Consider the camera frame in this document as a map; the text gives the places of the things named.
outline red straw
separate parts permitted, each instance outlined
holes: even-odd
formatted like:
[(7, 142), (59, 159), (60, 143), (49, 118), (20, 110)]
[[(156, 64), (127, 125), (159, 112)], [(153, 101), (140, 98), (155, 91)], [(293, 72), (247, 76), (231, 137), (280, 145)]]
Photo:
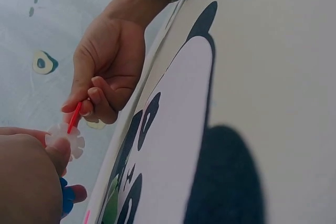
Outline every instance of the red straw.
[(74, 114), (72, 115), (72, 118), (70, 120), (69, 127), (68, 127), (68, 134), (70, 134), (71, 129), (75, 124), (75, 121), (76, 121), (76, 119), (78, 117), (78, 114), (79, 114), (80, 107), (82, 107), (82, 102), (79, 102), (77, 104), (76, 110), (75, 110)]

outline black panda ear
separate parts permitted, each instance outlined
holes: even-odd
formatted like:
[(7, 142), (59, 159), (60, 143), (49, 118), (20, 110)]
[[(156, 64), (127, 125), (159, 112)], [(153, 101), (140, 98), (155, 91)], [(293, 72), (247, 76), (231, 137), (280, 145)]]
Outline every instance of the black panda ear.
[(193, 28), (190, 30), (190, 33), (186, 41), (190, 40), (192, 37), (195, 36), (207, 37), (207, 35), (209, 34), (210, 27), (215, 19), (216, 13), (217, 13), (217, 1), (213, 1), (200, 14)]

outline child's hand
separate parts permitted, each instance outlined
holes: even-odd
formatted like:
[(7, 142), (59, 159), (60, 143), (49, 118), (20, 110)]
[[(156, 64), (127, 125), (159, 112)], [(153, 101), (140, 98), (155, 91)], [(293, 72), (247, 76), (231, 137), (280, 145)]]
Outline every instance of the child's hand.
[[(70, 157), (67, 140), (45, 148), (46, 132), (0, 127), (0, 223), (59, 223), (62, 191), (59, 177)], [(86, 198), (82, 186), (72, 187)]]

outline plastic flower connector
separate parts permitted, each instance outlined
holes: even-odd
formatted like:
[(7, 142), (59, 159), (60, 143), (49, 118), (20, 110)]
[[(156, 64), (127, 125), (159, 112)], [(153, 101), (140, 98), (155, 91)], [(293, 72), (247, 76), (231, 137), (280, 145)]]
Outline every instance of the plastic flower connector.
[(80, 131), (73, 127), (71, 132), (68, 134), (68, 124), (67, 123), (59, 123), (57, 125), (52, 126), (48, 132), (50, 135), (46, 135), (46, 145), (51, 146), (53, 143), (59, 138), (66, 138), (70, 143), (71, 148), (71, 156), (70, 161), (72, 159), (78, 159), (83, 154), (83, 149), (85, 147), (85, 140), (82, 136), (80, 136)]

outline blue plastic piece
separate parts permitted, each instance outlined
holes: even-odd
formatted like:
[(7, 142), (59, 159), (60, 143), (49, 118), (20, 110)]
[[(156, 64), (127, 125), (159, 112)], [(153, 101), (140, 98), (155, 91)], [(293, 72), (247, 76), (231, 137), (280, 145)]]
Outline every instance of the blue plastic piece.
[(62, 187), (62, 194), (63, 194), (63, 212), (62, 212), (62, 219), (67, 216), (72, 208), (75, 199), (75, 193), (73, 189), (68, 185), (68, 182), (64, 178), (59, 179)]

